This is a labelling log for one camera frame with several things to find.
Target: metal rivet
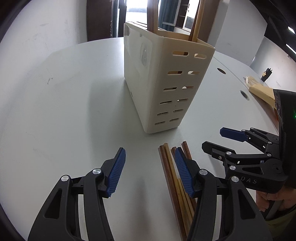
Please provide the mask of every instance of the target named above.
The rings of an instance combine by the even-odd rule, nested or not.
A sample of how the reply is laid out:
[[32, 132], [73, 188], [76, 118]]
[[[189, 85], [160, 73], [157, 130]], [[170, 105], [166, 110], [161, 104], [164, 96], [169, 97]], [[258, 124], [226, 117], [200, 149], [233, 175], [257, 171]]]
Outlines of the metal rivet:
[[93, 169], [93, 174], [100, 174], [102, 172], [102, 170], [101, 169], [99, 169], [99, 168], [96, 168], [96, 169]]
[[239, 181], [239, 178], [236, 176], [231, 177], [231, 181], [237, 183]]
[[207, 170], [200, 169], [200, 174], [205, 176], [207, 174]]
[[61, 177], [62, 182], [65, 182], [65, 181], [68, 181], [68, 180], [69, 180], [69, 176], [67, 176], [67, 175]]

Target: white plastic container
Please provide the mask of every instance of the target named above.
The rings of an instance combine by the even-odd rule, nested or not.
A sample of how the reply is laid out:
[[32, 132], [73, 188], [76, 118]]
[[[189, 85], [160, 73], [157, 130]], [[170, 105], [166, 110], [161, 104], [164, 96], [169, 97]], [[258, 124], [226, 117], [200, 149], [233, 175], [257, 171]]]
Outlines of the white plastic container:
[[188, 35], [124, 25], [124, 77], [146, 133], [180, 125], [215, 48]]

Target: white table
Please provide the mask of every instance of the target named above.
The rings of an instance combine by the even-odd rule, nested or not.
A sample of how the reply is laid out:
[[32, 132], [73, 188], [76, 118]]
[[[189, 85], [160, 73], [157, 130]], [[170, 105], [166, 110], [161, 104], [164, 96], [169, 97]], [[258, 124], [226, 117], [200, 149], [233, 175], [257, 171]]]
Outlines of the white table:
[[277, 133], [234, 74], [259, 77], [246, 65], [231, 70], [229, 57], [223, 61], [222, 55], [219, 61], [212, 59], [181, 125], [144, 133], [124, 81], [123, 50], [123, 39], [117, 38], [55, 52], [12, 103], [0, 142], [0, 201], [24, 238], [62, 175], [84, 176], [124, 147], [126, 164], [116, 192], [104, 202], [114, 239], [179, 241], [158, 147], [165, 142], [180, 146], [186, 140], [200, 167], [224, 177], [222, 163], [203, 153], [204, 141], [238, 153], [258, 153], [249, 144], [221, 137], [220, 128]]

